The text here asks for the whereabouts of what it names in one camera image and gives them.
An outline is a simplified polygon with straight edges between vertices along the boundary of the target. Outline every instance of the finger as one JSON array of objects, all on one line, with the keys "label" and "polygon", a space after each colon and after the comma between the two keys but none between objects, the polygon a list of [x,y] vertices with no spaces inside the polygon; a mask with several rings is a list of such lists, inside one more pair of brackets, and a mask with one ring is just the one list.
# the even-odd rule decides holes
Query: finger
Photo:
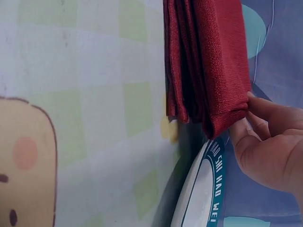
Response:
[{"label": "finger", "polygon": [[268,129],[268,122],[264,121],[263,119],[255,116],[252,112],[247,112],[247,120],[252,126],[252,129],[255,133],[261,138],[261,140],[267,140],[271,137],[269,129]]},{"label": "finger", "polygon": [[242,119],[230,127],[230,136],[239,167],[244,173],[247,173],[250,159],[253,158],[252,150],[260,143],[260,139],[250,128],[246,119]]},{"label": "finger", "polygon": [[232,144],[234,147],[240,142],[242,138],[247,135],[252,135],[259,139],[258,135],[252,130],[250,124],[243,118],[242,120],[237,121],[229,128]]},{"label": "finger", "polygon": [[277,109],[282,107],[263,98],[254,97],[251,92],[248,93],[248,97],[249,111],[251,111],[255,116],[266,121],[276,114]]}]

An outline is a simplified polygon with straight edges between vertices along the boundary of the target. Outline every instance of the cartoon character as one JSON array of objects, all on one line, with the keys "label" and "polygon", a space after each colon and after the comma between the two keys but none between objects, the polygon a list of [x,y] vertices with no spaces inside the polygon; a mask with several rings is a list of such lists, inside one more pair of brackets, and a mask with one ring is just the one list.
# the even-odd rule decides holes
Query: cartoon character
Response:
[{"label": "cartoon character", "polygon": [[39,107],[0,98],[0,226],[52,227],[56,138]]}]

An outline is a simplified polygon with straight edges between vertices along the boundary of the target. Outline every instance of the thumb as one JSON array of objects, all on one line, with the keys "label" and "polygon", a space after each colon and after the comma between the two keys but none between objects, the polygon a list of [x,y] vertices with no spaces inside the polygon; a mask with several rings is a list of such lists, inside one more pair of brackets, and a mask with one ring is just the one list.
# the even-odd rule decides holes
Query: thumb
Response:
[{"label": "thumb", "polygon": [[249,111],[265,121],[269,121],[276,111],[283,107],[266,99],[257,98],[251,92],[248,93],[248,98]]}]

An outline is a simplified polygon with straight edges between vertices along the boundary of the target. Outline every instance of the patterned fabric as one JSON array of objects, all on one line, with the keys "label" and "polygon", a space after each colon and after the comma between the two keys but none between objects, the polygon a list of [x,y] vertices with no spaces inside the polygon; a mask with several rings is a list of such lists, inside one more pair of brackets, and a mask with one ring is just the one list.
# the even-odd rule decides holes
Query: patterned fabric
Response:
[{"label": "patterned fabric", "polygon": [[162,11],[162,0],[0,1],[0,96],[43,108],[56,130],[56,227],[169,223],[190,153],[165,116]]}]

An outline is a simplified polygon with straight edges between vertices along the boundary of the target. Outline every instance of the red towel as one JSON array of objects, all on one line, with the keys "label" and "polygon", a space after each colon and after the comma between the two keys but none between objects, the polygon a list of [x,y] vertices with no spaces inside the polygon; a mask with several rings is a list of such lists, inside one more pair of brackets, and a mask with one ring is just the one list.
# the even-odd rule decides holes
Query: red towel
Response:
[{"label": "red towel", "polygon": [[164,0],[167,115],[213,139],[245,116],[250,91],[240,0]]}]

